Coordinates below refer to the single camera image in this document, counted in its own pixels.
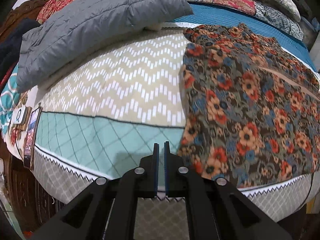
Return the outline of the carved wooden headboard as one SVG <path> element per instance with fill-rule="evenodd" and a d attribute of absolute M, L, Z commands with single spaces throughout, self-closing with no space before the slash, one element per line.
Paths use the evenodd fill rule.
<path fill-rule="evenodd" d="M 19 25 L 21 20 L 29 18 L 37 19 L 40 10 L 49 0 L 28 0 L 19 7 L 11 9 L 5 21 L 1 24 L 1 42 Z"/>

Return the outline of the grey quilted puffer jacket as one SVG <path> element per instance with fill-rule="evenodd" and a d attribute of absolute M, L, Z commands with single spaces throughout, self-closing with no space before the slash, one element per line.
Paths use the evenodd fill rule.
<path fill-rule="evenodd" d="M 17 90 L 33 88 L 116 36 L 192 13 L 187 0 L 75 0 L 23 35 Z"/>

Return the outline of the small book stack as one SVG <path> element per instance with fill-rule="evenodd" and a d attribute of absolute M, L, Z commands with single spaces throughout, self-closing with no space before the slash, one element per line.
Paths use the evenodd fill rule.
<path fill-rule="evenodd" d="M 34 168 L 34 148 L 37 127 L 39 124 L 42 107 L 40 104 L 34 108 L 22 106 L 13 114 L 13 126 L 10 139 L 16 146 L 23 166 L 29 170 Z"/>

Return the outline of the floral patterned garment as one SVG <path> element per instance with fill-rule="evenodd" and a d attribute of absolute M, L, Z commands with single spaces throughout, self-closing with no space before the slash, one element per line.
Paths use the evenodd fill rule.
<path fill-rule="evenodd" d="M 277 39 L 236 27 L 183 32 L 187 114 L 178 155 L 203 178 L 258 185 L 319 170 L 319 82 Z"/>

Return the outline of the teal quilted mattress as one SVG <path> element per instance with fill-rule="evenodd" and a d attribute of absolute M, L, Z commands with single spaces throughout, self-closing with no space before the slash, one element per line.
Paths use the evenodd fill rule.
<path fill-rule="evenodd" d="M 153 145 L 169 142 L 176 153 L 183 129 L 118 122 L 101 117 L 44 112 L 36 130 L 33 174 L 43 188 L 63 203 L 70 202 L 98 176 L 121 177 L 152 152 Z M 319 173 L 299 175 L 269 184 L 266 164 L 260 164 L 262 182 L 243 190 L 244 195 L 270 218 L 280 221 L 298 211 L 319 193 Z M 140 199 L 135 239 L 188 239 L 183 198 L 164 193 L 164 167 L 159 167 L 158 195 Z"/>

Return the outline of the beige chevron bed cover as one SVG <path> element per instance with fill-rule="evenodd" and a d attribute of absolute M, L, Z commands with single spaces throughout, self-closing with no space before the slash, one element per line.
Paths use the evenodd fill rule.
<path fill-rule="evenodd" d="M 160 127 L 183 127 L 180 28 L 145 30 L 83 61 L 43 97 L 46 112 L 100 116 Z"/>

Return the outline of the teal patterned pillow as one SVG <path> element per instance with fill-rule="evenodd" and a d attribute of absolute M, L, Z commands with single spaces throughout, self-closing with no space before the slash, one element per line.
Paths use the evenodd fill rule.
<path fill-rule="evenodd" d="M 1 92 L 0 118 L 2 136 L 5 136 L 5 134 L 7 133 L 13 111 L 20 99 L 20 93 L 17 92 L 17 71 L 18 65 L 16 65 L 13 69 L 12 74 L 7 81 L 7 84 L 4 86 L 4 89 Z"/>

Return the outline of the grey speckled blanket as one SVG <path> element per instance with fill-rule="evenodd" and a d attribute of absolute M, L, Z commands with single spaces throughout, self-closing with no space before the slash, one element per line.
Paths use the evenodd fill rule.
<path fill-rule="evenodd" d="M 303 40 L 304 34 L 297 22 L 291 20 L 291 18 L 283 14 L 281 11 L 274 9 L 269 5 L 265 5 L 258 1 L 255 1 L 254 4 L 256 8 L 256 18 L 273 25 L 300 41 Z"/>

